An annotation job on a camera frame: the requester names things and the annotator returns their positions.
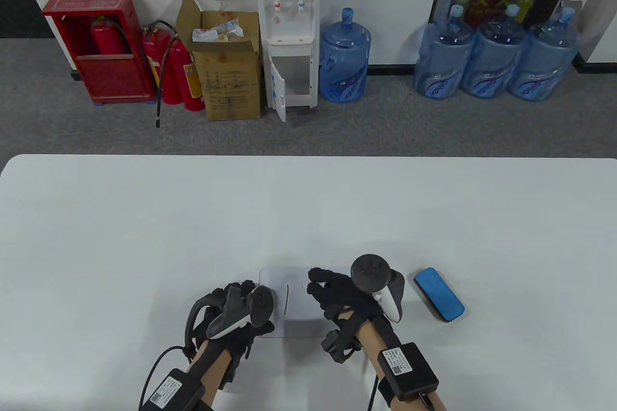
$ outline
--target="plastic bag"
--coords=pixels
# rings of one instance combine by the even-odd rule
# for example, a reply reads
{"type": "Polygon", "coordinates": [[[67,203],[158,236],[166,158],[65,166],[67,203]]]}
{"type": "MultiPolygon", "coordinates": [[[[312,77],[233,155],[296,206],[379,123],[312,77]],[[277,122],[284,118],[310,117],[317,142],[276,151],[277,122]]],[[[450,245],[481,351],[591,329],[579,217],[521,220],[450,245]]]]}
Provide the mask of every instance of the plastic bag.
{"type": "Polygon", "coordinates": [[[237,17],[233,21],[227,21],[208,30],[196,28],[192,33],[193,41],[229,41],[230,37],[244,37],[244,30],[240,27],[240,20],[237,17]]]}

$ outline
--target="red fire extinguisher cabinet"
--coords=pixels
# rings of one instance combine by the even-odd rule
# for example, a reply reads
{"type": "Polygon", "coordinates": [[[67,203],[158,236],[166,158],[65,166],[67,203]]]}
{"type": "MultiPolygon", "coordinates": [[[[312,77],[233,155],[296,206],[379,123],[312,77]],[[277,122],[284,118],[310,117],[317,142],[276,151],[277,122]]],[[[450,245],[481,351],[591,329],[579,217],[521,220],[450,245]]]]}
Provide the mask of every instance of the red fire extinguisher cabinet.
{"type": "Polygon", "coordinates": [[[133,0],[49,0],[42,14],[52,17],[95,105],[154,101],[156,83],[133,0]],[[99,50],[92,25],[101,17],[117,24],[126,54],[99,50]]]}

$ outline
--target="water dispenser cabinet door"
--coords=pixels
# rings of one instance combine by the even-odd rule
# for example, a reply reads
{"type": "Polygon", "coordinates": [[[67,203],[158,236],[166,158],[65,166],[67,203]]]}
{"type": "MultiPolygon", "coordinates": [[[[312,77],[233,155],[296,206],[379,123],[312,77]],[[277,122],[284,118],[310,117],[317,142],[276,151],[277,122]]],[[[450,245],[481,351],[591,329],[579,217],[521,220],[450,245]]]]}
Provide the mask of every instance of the water dispenser cabinet door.
{"type": "Polygon", "coordinates": [[[281,77],[276,70],[272,58],[270,60],[270,74],[272,79],[272,106],[278,112],[278,116],[283,122],[287,119],[287,110],[285,108],[285,79],[281,77]]]}

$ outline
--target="fire extinguisher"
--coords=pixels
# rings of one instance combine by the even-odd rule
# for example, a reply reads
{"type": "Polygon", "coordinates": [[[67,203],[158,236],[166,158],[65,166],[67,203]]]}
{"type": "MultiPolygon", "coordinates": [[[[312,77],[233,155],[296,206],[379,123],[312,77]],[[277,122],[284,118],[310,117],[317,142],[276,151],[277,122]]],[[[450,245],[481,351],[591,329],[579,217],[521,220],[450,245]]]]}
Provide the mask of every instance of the fire extinguisher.
{"type": "Polygon", "coordinates": [[[201,83],[192,54],[180,40],[176,40],[172,44],[169,57],[172,60],[172,68],[185,108],[192,112],[203,111],[205,103],[203,102],[201,83]]]}
{"type": "Polygon", "coordinates": [[[176,77],[173,72],[163,73],[163,70],[167,67],[165,64],[167,63],[169,49],[175,38],[167,30],[157,28],[156,24],[147,26],[141,39],[152,74],[154,74],[154,80],[156,80],[156,84],[159,87],[157,96],[158,93],[161,93],[165,103],[168,105],[178,105],[182,103],[182,95],[180,94],[176,77]]]}
{"type": "Polygon", "coordinates": [[[97,16],[90,25],[92,36],[100,54],[128,54],[124,30],[114,20],[97,16]]]}
{"type": "Polygon", "coordinates": [[[156,126],[161,126],[161,96],[168,105],[184,103],[189,111],[205,109],[195,64],[190,52],[179,40],[176,29],[165,21],[154,21],[144,28],[142,41],[154,79],[159,86],[156,126]],[[174,35],[157,28],[157,24],[167,26],[174,35]],[[172,70],[166,72],[168,66],[171,66],[172,70]]]}

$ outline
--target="blue water bottle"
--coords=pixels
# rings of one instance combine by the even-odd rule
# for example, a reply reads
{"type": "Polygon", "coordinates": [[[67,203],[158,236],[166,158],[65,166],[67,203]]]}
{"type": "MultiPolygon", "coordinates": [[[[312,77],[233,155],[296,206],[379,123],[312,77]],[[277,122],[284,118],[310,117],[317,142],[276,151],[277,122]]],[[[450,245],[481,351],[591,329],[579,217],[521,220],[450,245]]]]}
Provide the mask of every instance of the blue water bottle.
{"type": "Polygon", "coordinates": [[[344,8],[342,21],[322,32],[319,92],[333,103],[353,103],[364,95],[371,33],[344,8]]]}
{"type": "Polygon", "coordinates": [[[573,8],[563,8],[557,21],[547,21],[529,30],[520,62],[508,91],[527,101],[543,101],[572,63],[580,46],[580,34],[569,24],[573,8]]]}
{"type": "Polygon", "coordinates": [[[509,4],[505,16],[478,27],[461,81],[465,92],[478,98],[495,98],[505,91],[526,38],[523,26],[516,22],[519,10],[518,5],[509,4]]]}
{"type": "Polygon", "coordinates": [[[427,26],[414,71],[418,93],[435,100],[456,93],[473,44],[473,30],[462,16],[463,6],[453,4],[447,23],[427,26]]]}

